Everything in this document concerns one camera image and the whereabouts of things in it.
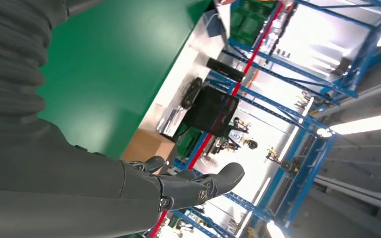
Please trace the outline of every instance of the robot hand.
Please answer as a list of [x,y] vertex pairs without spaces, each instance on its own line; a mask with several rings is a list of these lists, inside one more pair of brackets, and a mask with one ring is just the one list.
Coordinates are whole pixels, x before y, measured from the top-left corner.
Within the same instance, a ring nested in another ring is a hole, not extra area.
[[52,30],[99,2],[0,0],[0,238],[112,238],[145,231],[161,210],[202,204],[244,174],[231,164],[198,178],[152,175],[158,165],[151,162],[159,159],[130,165],[89,153],[39,119],[45,105],[36,94],[45,82],[39,67],[47,62]]
[[[164,165],[164,160],[160,156],[154,156],[146,162],[129,164],[137,170],[153,173]],[[192,170],[186,170],[176,176],[154,176],[160,182],[159,210],[178,210],[204,204],[209,199],[229,192],[240,182],[244,174],[240,164],[230,163],[218,174],[196,177]]]

